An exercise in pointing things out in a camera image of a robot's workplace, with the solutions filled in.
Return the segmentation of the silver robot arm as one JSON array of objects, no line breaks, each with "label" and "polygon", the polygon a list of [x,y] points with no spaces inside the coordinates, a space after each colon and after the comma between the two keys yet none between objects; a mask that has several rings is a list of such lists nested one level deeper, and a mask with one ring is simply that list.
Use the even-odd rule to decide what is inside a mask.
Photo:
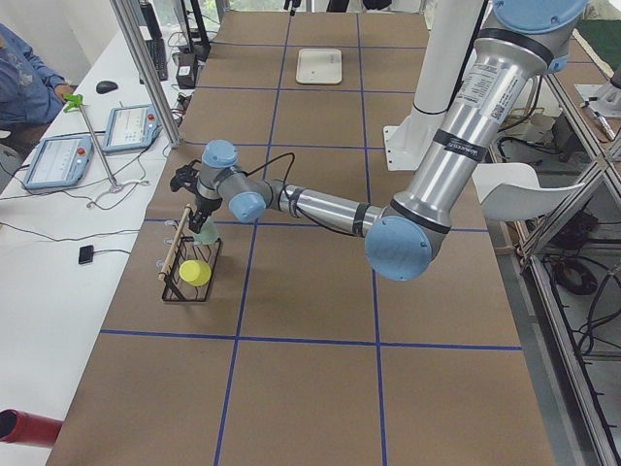
[{"label": "silver robot arm", "polygon": [[242,223],[268,209],[361,237],[372,268],[392,281],[425,272],[450,231],[450,211],[528,79],[561,70],[584,1],[496,1],[474,40],[476,60],[409,186],[380,209],[280,180],[257,182],[225,140],[205,146],[190,192],[198,233],[226,205]]}]

